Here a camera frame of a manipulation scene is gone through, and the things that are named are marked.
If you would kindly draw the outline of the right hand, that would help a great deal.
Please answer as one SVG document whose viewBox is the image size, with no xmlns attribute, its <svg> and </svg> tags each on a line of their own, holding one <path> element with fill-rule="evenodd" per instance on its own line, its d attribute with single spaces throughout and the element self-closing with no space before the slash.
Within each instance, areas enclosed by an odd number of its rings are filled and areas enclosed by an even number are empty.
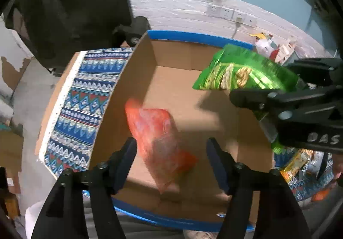
<svg viewBox="0 0 343 239">
<path fill-rule="evenodd" d="M 333 154 L 332 161 L 332 172 L 334 174 L 334 179 L 338 179 L 343 173 L 343 155 Z"/>
</svg>

